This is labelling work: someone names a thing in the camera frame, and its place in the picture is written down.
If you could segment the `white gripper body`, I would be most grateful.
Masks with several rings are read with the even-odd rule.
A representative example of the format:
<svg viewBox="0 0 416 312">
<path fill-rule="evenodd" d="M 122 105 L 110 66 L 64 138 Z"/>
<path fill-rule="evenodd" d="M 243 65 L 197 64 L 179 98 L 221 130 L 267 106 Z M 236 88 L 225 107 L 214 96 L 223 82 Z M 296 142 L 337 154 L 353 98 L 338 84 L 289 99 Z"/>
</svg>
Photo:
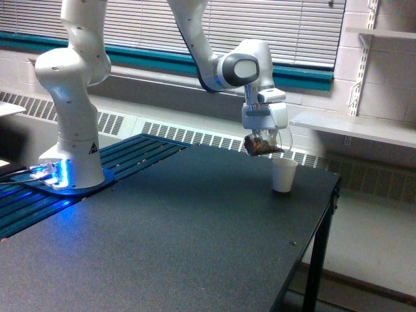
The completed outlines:
<svg viewBox="0 0 416 312">
<path fill-rule="evenodd" d="M 285 129 L 288 126 L 286 103 L 261 104 L 259 109 L 244 104 L 242 125 L 245 129 Z"/>
</svg>

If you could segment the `gripper finger behind cup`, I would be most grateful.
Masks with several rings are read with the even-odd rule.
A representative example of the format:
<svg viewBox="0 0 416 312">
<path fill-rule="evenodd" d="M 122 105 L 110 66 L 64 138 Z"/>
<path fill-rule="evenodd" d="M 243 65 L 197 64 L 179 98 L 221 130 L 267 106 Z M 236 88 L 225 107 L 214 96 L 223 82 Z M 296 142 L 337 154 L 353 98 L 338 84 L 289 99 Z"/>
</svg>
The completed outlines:
<svg viewBox="0 0 416 312">
<path fill-rule="evenodd" d="M 269 138 L 270 137 L 270 133 L 269 133 L 268 129 L 258 130 L 258 135 L 259 135 L 260 138 Z"/>
</svg>

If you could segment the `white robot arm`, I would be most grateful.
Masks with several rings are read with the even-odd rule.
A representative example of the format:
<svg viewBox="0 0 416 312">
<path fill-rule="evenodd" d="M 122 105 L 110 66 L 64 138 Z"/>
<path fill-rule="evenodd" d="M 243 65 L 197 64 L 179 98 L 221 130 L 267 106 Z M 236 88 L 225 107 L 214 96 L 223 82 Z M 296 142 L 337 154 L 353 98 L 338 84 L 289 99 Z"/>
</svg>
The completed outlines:
<svg viewBox="0 0 416 312">
<path fill-rule="evenodd" d="M 206 1 L 170 1 L 176 25 L 208 92 L 244 88 L 242 124 L 250 134 L 244 147 L 251 156 L 277 153 L 281 130 L 288 126 L 285 93 L 275 87 L 269 46 L 244 40 L 224 56 L 216 55 L 202 28 Z M 31 175 L 55 190 L 89 189 L 102 184 L 98 112 L 87 88 L 104 81 L 111 62 L 105 52 L 105 1 L 64 1 L 61 21 L 69 43 L 41 54 L 35 63 L 40 84 L 57 111 L 57 143 L 40 158 Z"/>
</svg>

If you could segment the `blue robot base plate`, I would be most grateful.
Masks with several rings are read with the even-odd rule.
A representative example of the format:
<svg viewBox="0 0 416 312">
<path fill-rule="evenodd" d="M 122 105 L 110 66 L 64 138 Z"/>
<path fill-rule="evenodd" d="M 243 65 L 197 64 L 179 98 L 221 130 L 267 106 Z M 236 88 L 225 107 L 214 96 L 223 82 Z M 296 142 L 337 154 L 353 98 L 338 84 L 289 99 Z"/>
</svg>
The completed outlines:
<svg viewBox="0 0 416 312">
<path fill-rule="evenodd" d="M 33 181 L 33 182 L 26 182 L 23 183 L 23 185 L 32 188 L 34 190 L 38 190 L 40 192 L 44 192 L 46 194 L 52 194 L 56 196 L 69 196 L 69 197 L 86 197 L 91 196 L 92 194 L 95 194 L 102 189 L 107 188 L 108 186 L 111 186 L 115 181 L 115 175 L 110 170 L 104 169 L 103 170 L 105 180 L 99 185 L 96 185 L 94 187 L 89 188 L 67 188 L 63 190 L 55 190 L 52 187 L 47 186 L 45 183 L 42 183 L 41 181 Z"/>
</svg>

